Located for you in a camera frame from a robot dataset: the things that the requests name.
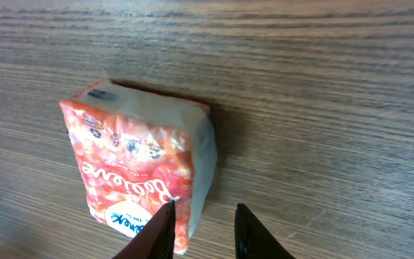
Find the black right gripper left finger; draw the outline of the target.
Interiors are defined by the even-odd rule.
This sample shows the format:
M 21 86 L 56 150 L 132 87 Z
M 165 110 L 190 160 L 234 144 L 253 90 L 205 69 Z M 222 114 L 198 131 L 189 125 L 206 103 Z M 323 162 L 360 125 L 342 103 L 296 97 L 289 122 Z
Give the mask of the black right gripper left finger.
M 164 204 L 143 230 L 113 259 L 173 259 L 175 202 Z

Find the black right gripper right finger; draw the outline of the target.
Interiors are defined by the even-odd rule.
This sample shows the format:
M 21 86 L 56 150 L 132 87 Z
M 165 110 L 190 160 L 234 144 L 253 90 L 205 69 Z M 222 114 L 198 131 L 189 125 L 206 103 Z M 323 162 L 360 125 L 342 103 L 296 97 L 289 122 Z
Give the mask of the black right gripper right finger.
M 234 236 L 236 259 L 295 259 L 245 204 L 237 204 Z

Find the red juice carton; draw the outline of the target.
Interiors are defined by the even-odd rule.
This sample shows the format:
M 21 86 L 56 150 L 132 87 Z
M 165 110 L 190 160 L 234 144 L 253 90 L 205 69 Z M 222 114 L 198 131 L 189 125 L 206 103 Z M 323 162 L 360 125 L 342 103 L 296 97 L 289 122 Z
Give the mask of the red juice carton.
M 174 203 L 174 251 L 185 253 L 216 171 L 209 107 L 98 82 L 60 108 L 91 215 L 133 238 Z

